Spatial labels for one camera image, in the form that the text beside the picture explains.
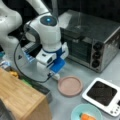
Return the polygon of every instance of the table surface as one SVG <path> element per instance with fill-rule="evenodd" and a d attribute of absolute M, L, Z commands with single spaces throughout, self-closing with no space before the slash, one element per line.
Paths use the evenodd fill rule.
<path fill-rule="evenodd" d="M 65 97 L 58 91 L 58 81 L 50 79 L 43 85 L 51 90 L 53 100 L 50 103 L 52 120 L 71 120 L 72 110 L 81 103 L 88 103 L 82 98 L 82 93 L 89 84 L 100 77 L 120 87 L 120 52 L 111 61 L 102 73 L 96 73 L 85 66 L 82 66 L 69 59 L 66 60 L 65 67 L 60 72 L 61 77 L 76 76 L 83 82 L 83 91 L 75 97 Z M 120 120 L 120 116 L 112 117 L 100 110 L 104 120 Z"/>

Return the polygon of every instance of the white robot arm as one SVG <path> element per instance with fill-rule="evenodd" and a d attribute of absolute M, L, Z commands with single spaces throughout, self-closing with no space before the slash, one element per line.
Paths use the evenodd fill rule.
<path fill-rule="evenodd" d="M 29 21 L 24 29 L 28 40 L 42 44 L 36 56 L 40 69 L 50 68 L 57 73 L 64 66 L 68 56 L 67 44 L 61 44 L 61 32 L 57 18 L 53 17 L 41 0 L 27 0 L 38 12 L 39 16 Z"/>
<path fill-rule="evenodd" d="M 64 59 L 68 56 L 67 44 L 61 44 L 60 28 L 58 21 L 51 15 L 47 7 L 41 0 L 26 0 L 38 12 L 39 16 L 26 23 L 24 30 L 28 40 L 42 44 L 42 49 L 36 56 L 38 71 L 43 70 L 48 74 L 54 73 L 64 66 Z M 13 36 L 8 36 L 10 32 L 17 29 L 22 24 L 19 13 L 9 9 L 2 0 L 0 0 L 0 44 L 5 51 L 6 59 L 11 62 L 15 69 L 16 63 L 19 67 L 28 63 L 20 45 L 16 51 L 16 63 L 14 51 L 18 45 L 18 40 Z"/>

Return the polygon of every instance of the black cable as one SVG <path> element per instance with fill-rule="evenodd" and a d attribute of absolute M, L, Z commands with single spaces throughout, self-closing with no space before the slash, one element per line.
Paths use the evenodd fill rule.
<path fill-rule="evenodd" d="M 31 79 L 29 76 L 27 76 L 26 74 L 24 74 L 24 73 L 20 70 L 19 66 L 17 65 L 16 58 L 15 58 L 15 56 L 16 56 L 16 51 L 17 51 L 17 49 L 18 49 L 18 46 L 20 45 L 21 41 L 22 41 L 23 38 L 25 37 L 25 34 L 26 34 L 26 32 L 29 30 L 29 26 L 30 26 L 30 24 L 32 23 L 33 20 L 31 20 L 31 21 L 29 22 L 29 24 L 28 24 L 28 29 L 26 29 L 26 31 L 25 31 L 24 34 L 22 35 L 19 43 L 17 44 L 17 46 L 16 46 L 16 48 L 15 48 L 15 51 L 14 51 L 14 62 L 15 62 L 15 65 L 16 65 L 17 69 L 19 70 L 19 72 L 20 72 L 21 74 L 23 74 L 26 78 L 28 78 L 28 80 L 31 80 L 31 81 L 34 81 L 34 82 L 37 82 L 37 83 L 45 83 L 45 82 L 47 82 L 52 76 L 54 76 L 54 73 L 53 73 L 53 74 L 49 73 L 49 74 L 48 74 L 48 78 L 47 78 L 45 81 L 37 81 L 37 80 L 35 80 L 35 79 Z"/>

